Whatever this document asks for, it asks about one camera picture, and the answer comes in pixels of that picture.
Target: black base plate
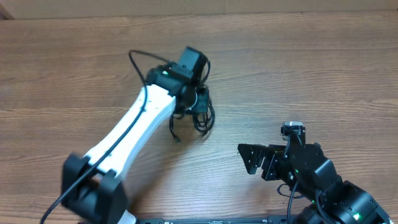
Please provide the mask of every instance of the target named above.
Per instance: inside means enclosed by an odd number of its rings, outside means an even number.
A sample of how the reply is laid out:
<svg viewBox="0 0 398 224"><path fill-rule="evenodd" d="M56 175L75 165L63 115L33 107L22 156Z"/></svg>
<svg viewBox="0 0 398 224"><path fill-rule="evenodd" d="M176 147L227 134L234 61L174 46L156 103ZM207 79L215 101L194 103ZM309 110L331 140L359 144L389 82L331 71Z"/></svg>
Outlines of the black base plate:
<svg viewBox="0 0 398 224"><path fill-rule="evenodd" d="M177 219L139 218L137 224L287 224L286 215L270 215L264 218L206 218L206 219Z"/></svg>

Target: table surface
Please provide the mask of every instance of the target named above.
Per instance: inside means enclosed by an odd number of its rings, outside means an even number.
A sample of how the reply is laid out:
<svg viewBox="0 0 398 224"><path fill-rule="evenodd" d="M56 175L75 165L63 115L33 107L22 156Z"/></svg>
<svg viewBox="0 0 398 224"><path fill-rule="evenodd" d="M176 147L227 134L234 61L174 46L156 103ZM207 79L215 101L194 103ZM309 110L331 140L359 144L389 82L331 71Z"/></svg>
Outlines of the table surface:
<svg viewBox="0 0 398 224"><path fill-rule="evenodd" d="M281 123L299 120L343 179L398 219L397 11L0 21L0 30L0 223L38 223L69 153L97 144L136 100L129 49L177 60L186 45L212 62L216 124L203 139L190 118L177 122L175 144L162 123L124 184L133 214L285 214L281 181L248 175L237 145L284 144ZM292 213L308 204L294 200ZM58 207L48 223L76 220Z"/></svg>

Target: end effector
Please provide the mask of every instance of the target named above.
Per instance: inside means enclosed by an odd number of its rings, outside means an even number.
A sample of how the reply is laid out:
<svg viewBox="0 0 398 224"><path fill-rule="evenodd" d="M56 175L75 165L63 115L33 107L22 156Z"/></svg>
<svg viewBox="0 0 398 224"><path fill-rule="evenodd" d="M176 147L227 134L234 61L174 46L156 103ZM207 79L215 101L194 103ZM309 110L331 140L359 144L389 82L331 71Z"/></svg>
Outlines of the end effector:
<svg viewBox="0 0 398 224"><path fill-rule="evenodd" d="M261 167L264 180L283 180L290 189L297 184L297 191L313 202L294 223L391 222L370 194L342 181L321 145L305 143L305 126L301 122L284 123L280 133L286 146L239 144L238 151L249 174Z"/></svg>
<svg viewBox="0 0 398 224"><path fill-rule="evenodd" d="M147 74L148 85L158 85L169 91L170 96L175 96L177 104L176 113L184 113L185 110L193 110L194 113L207 113L208 89L203 83L208 74L201 77L205 65L210 71L210 61L207 57L187 47L178 62L169 62L149 70Z"/></svg>

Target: white robotic arm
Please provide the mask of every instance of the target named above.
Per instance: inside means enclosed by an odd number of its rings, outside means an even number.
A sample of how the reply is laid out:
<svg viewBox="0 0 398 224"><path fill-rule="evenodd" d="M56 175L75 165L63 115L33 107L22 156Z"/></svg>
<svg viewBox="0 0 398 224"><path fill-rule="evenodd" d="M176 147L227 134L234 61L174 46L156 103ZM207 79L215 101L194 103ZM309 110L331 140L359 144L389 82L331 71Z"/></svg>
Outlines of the white robotic arm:
<svg viewBox="0 0 398 224"><path fill-rule="evenodd" d="M166 64L151 69L144 80L132 52L155 57ZM213 126L214 111L208 89L203 85L210 62L201 52L187 47L178 63L140 51L130 51L129 56L145 86L129 111L100 143L83 158L71 154L65 161L62 194L45 212L41 224L59 203L92 224L135 224L136 218L126 210L128 200L122 181L155 129L172 114L187 112L194 115L195 128L203 134ZM208 73L202 79L206 64ZM207 114L208 107L211 122L195 123L195 116Z"/></svg>
<svg viewBox="0 0 398 224"><path fill-rule="evenodd" d="M175 96L170 96L169 91L157 85L147 86L148 96L145 111L141 114L137 123L127 133L126 137L116 146L113 152L98 166L98 170L107 173L109 170L116 172L116 178L124 180L131 164L144 147L156 128L175 109ZM97 160L118 140L128 126L138 115L145 98L145 91L142 88L136 102L123 116L114 129L95 147L90 149L85 156L90 158L89 165Z"/></svg>

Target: black bracket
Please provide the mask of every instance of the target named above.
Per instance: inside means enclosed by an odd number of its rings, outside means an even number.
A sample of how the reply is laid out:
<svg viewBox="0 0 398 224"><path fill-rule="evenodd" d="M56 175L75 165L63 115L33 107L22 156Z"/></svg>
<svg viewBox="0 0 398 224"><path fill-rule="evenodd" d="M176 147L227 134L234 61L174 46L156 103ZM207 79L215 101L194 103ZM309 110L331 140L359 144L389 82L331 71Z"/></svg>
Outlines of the black bracket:
<svg viewBox="0 0 398 224"><path fill-rule="evenodd" d="M243 159L248 174L255 174L264 159L267 147L255 144L239 144L238 151Z"/></svg>
<svg viewBox="0 0 398 224"><path fill-rule="evenodd" d="M203 53L187 47L178 63L170 62L150 69L147 84L155 84L168 90L169 95L177 99L175 111L183 113L198 101L197 89L202 85L201 74L207 61Z"/></svg>
<svg viewBox="0 0 398 224"><path fill-rule="evenodd" d="M62 193L89 168L90 158L69 155L63 164ZM93 224L117 224L128 207L121 180L115 179L115 171L94 173L72 190L62 205Z"/></svg>
<svg viewBox="0 0 398 224"><path fill-rule="evenodd" d="M270 145L267 147L268 153L261 167L263 169L261 177L264 180L268 181L280 179L277 169L283 160L284 150L285 146Z"/></svg>
<svg viewBox="0 0 398 224"><path fill-rule="evenodd" d="M207 87L197 88L198 100L194 107L189 111L190 114L207 114L210 102L209 89Z"/></svg>

